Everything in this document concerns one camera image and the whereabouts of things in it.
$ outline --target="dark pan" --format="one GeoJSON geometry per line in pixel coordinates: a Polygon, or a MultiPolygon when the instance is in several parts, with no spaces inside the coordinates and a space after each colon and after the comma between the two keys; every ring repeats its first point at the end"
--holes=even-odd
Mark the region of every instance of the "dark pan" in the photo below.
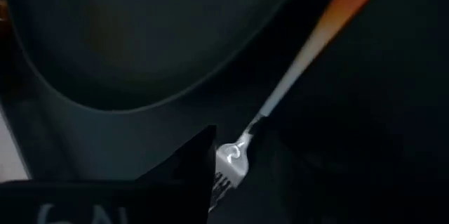
{"type": "Polygon", "coordinates": [[[8,0],[34,72],[97,110],[160,105],[239,54],[285,0],[8,0]]]}

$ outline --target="frying pan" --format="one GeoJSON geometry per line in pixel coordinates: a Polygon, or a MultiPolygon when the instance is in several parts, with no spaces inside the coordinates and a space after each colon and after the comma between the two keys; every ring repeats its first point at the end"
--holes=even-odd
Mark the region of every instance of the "frying pan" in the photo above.
{"type": "Polygon", "coordinates": [[[163,104],[229,64],[286,0],[8,0],[34,73],[94,110],[163,104]]]}

